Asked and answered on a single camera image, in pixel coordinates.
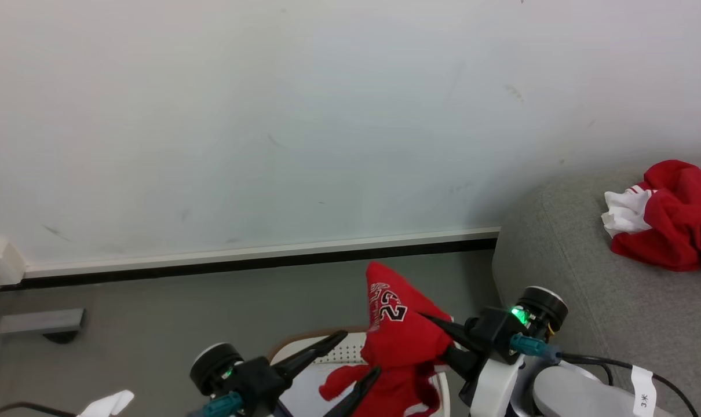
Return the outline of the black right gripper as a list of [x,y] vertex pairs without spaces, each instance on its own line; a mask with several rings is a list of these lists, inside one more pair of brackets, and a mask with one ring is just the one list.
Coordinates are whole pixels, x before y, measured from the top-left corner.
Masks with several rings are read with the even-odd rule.
[[[562,297],[543,287],[527,287],[509,308],[486,307],[480,317],[464,324],[422,312],[464,349],[477,349],[497,361],[513,365],[522,356],[554,358],[546,347],[568,315]],[[479,352],[446,348],[441,360],[461,378],[478,378],[485,364]]]

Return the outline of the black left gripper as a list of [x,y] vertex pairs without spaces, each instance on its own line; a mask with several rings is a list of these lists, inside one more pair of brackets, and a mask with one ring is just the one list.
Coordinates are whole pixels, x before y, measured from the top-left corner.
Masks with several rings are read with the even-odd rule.
[[[193,362],[189,377],[207,404],[195,416],[273,416],[286,390],[284,378],[295,378],[316,359],[324,358],[348,336],[339,330],[274,364],[265,357],[245,361],[229,343],[205,349]],[[374,367],[325,417],[353,416],[382,374]]]

